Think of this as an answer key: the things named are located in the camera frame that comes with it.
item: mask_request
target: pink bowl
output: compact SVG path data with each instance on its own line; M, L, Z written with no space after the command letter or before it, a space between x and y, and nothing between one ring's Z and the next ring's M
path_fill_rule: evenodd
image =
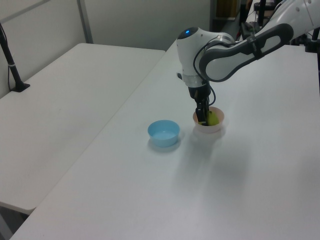
M214 125L214 126L203 126L203 125L200 125L198 123L198 118L197 118L196 112L193 113L193 121L194 121L194 124L195 124L195 129L197 129L199 132L202 132L202 133L205 133L205 134L212 134L212 133L215 133L215 132L219 131L221 129L222 123L223 123L223 121L225 119L224 112L221 111L219 108L214 107L214 106L210 106L209 110L214 112L216 114L216 116L218 117L219 123L217 125Z

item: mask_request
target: yellow-green ball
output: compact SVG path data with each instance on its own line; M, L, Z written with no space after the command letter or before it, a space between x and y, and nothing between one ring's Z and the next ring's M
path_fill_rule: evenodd
M220 123L217 115L213 111L208 111L206 120L208 122L208 126L214 126Z

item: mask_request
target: white robot link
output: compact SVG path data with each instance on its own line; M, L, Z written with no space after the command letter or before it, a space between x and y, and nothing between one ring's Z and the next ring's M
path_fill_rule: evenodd
M197 104L196 115L208 125L209 82L223 82L238 69L279 49L289 41L320 27L320 0L284 0L280 2L261 30L235 42L224 32L209 32L198 27L184 30L177 38L182 64L181 78Z

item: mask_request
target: table surface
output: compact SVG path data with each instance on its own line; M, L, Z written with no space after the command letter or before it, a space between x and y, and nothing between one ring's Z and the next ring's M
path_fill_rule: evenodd
M0 206L30 214L164 55L79 44L0 100Z
M194 130L174 43L12 240L301 240L320 235L317 56L284 46L212 83L225 114ZM157 148L149 124L177 122Z

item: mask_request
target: light blue plastic bowl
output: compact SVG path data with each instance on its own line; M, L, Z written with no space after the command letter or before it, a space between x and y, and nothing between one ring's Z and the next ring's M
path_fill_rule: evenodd
M148 127L152 143L161 148L174 145L178 141L179 132L179 125L170 120L155 121Z

